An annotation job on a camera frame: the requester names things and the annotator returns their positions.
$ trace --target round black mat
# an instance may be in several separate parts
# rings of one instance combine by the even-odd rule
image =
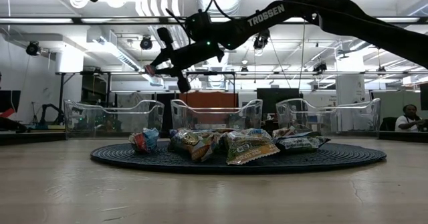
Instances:
[[[91,159],[146,171],[197,174],[268,174],[307,171],[328,171],[361,166],[384,160],[387,155],[379,150],[347,144],[323,145],[319,150],[303,154],[274,154],[235,166],[226,164],[225,154],[213,154],[205,162],[192,162],[187,154],[167,151],[168,142],[158,142],[152,154],[137,154],[130,144],[113,144],[98,148]]]

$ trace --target transparent storage bin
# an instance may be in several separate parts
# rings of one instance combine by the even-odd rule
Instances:
[[[182,100],[171,100],[173,128],[218,130],[260,128],[263,100],[252,100],[242,108],[192,108]]]
[[[298,132],[318,131],[331,136],[343,132],[355,134],[379,132],[381,99],[356,104],[315,107],[301,98],[276,104],[280,128],[293,126]]]
[[[161,131],[164,108],[155,100],[142,100],[132,108],[103,108],[64,100],[66,134],[68,138],[128,138],[143,128]]]

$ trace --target ceiling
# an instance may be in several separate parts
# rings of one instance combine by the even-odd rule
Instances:
[[[188,16],[197,12],[197,0],[178,0],[178,10],[181,15]],[[240,8],[236,15],[246,16],[255,13],[257,9],[263,9],[275,0],[241,0]],[[377,17],[404,17],[409,16],[416,10],[428,5],[428,0],[353,0],[366,13]],[[428,7],[424,12],[417,14],[428,14]],[[83,8],[75,8],[70,4],[70,0],[0,0],[0,15],[12,17],[138,17],[135,9],[135,2],[129,1],[120,8],[110,7],[105,1],[97,3],[89,2]],[[109,71],[122,71],[121,62],[113,55],[94,49],[94,44],[88,41],[87,34],[90,26],[79,25],[57,25],[57,26],[12,26],[19,34],[28,33],[57,33],[61,34],[77,44],[81,45],[86,52],[85,65],[99,66]],[[139,47],[140,40],[144,35],[152,35],[147,25],[102,25],[102,32],[113,31],[118,37],[118,46],[127,55],[138,60],[142,65],[150,63],[159,53],[160,45],[153,40],[151,50],[142,51]],[[428,25],[408,25],[410,31],[427,33]],[[319,27],[313,25],[287,24],[277,25],[270,28],[271,41],[263,49],[261,56],[256,56],[253,49],[253,38],[229,54],[227,67],[224,70],[239,71],[243,65],[242,61],[247,61],[249,71],[280,71],[282,65],[284,70],[300,71],[312,68],[320,60],[324,60],[328,65],[328,70],[335,70],[338,49],[349,49],[352,44],[358,43],[354,37],[337,36],[325,33]],[[379,64],[398,62],[400,57],[380,49],[366,48],[360,52],[364,57],[364,67],[366,70],[375,70]],[[196,70],[204,70],[203,63],[196,65]],[[402,62],[393,65],[388,71],[401,71],[409,68],[414,69],[415,64]],[[275,78],[275,76],[260,76],[261,78]],[[394,76],[392,79],[399,81],[401,76]]]

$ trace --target white shirt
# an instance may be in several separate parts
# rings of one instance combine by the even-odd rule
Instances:
[[[417,129],[417,124],[415,124],[414,126],[403,130],[402,128],[399,127],[400,124],[408,124],[410,122],[413,122],[413,120],[406,118],[406,116],[400,116],[397,118],[397,121],[395,121],[395,131],[399,131],[399,132],[418,132]]]

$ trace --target robotic arm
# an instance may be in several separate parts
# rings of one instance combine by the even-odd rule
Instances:
[[[159,37],[167,47],[161,50],[151,65],[145,67],[146,72],[152,76],[167,74],[178,77],[180,91],[188,92],[190,85],[182,70],[212,57],[217,57],[220,61],[224,53],[219,44],[225,49],[233,50],[252,35],[291,17],[301,17],[328,33],[357,37],[428,68],[425,56],[428,36],[370,17],[351,0],[281,0],[274,1],[246,18],[224,16],[230,21],[211,23],[208,12],[202,10],[186,18],[183,28],[195,42],[176,50],[172,47],[173,40],[168,30],[158,29]],[[168,59],[171,60],[172,68],[156,69],[156,66]]]

